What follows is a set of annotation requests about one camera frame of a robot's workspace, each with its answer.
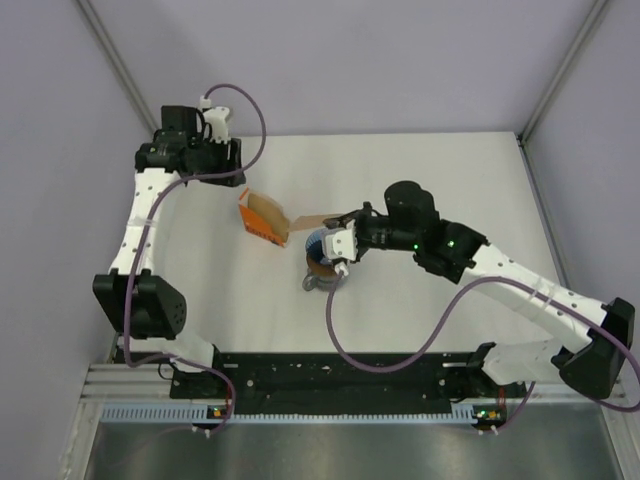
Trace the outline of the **blue glass dripper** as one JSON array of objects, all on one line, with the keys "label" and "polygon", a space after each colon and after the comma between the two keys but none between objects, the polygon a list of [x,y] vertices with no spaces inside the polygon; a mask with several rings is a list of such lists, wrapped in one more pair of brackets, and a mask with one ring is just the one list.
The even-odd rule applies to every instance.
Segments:
[{"label": "blue glass dripper", "polygon": [[305,242],[305,251],[307,256],[313,262],[320,265],[328,265],[330,263],[330,260],[324,254],[322,246],[322,240],[326,232],[326,228],[317,229],[309,235]]}]

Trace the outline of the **brown paper coffee filter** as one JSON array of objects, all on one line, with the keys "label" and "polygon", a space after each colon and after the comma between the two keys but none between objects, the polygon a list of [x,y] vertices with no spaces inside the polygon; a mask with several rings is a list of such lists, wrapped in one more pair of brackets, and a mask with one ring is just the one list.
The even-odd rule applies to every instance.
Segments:
[{"label": "brown paper coffee filter", "polygon": [[289,224],[289,232],[298,232],[305,230],[318,229],[325,225],[326,220],[337,217],[337,214],[316,214],[316,215],[302,215],[291,221]]}]

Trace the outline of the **brown wooden dripper base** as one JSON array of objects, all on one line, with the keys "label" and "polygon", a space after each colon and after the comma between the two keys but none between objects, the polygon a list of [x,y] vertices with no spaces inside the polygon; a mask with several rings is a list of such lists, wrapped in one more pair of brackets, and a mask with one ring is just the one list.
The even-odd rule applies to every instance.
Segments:
[{"label": "brown wooden dripper base", "polygon": [[333,260],[322,258],[317,260],[311,255],[306,255],[306,263],[308,270],[316,277],[320,278],[344,278],[347,273],[344,271],[341,263]]}]

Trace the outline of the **glass coffee carafe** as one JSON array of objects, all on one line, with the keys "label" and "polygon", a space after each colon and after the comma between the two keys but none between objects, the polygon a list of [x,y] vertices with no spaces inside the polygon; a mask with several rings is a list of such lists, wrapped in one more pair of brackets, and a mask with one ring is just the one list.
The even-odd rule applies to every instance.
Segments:
[{"label": "glass coffee carafe", "polygon": [[302,289],[306,292],[311,292],[314,290],[328,292],[337,279],[338,276],[336,274],[319,275],[309,271],[302,280]]}]

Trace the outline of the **orange coffee filter box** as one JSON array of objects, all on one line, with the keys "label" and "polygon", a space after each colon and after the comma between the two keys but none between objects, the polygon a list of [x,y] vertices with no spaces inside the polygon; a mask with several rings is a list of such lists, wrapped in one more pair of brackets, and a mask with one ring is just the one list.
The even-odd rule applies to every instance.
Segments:
[{"label": "orange coffee filter box", "polygon": [[284,248],[288,243],[290,220],[282,206],[266,194],[246,188],[238,199],[245,230]]}]

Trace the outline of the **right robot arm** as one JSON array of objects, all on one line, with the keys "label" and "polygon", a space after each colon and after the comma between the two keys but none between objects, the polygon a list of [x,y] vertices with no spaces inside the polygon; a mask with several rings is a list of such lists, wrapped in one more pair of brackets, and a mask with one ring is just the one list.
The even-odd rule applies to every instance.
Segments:
[{"label": "right robot arm", "polygon": [[473,289],[546,331],[547,341],[478,348],[466,380],[487,396],[500,386],[563,382],[596,401],[607,399],[624,364],[639,366],[630,350],[635,308],[616,298],[603,303],[582,296],[518,264],[472,228],[443,219],[432,194],[413,181],[399,181],[384,192],[386,214],[370,203],[325,220],[323,256],[338,278],[372,249],[409,252],[427,273],[460,290],[442,317],[449,318]]}]

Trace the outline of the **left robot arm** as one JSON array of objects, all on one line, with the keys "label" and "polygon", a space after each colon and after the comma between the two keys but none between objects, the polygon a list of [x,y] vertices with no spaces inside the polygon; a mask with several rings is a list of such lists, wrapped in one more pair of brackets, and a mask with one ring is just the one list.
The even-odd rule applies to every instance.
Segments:
[{"label": "left robot arm", "polygon": [[192,384],[209,397],[224,390],[227,374],[213,363],[213,345],[187,324],[186,298],[167,279],[166,251],[179,194],[174,182],[194,174],[225,187],[246,181],[230,116],[229,108],[208,100],[199,107],[162,107],[160,129],[135,154],[134,197],[120,249],[108,272],[92,283],[132,360],[148,354],[183,358],[183,371],[193,372]]}]

